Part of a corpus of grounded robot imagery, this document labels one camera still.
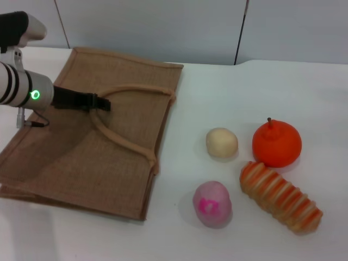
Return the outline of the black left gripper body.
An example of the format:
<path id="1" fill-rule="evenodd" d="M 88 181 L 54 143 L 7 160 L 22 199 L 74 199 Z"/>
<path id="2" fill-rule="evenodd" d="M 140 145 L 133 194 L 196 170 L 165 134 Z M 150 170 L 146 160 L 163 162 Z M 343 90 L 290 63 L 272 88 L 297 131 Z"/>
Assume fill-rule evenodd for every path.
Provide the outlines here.
<path id="1" fill-rule="evenodd" d="M 54 86 L 52 106 L 58 109 L 95 109 L 97 95 Z"/>

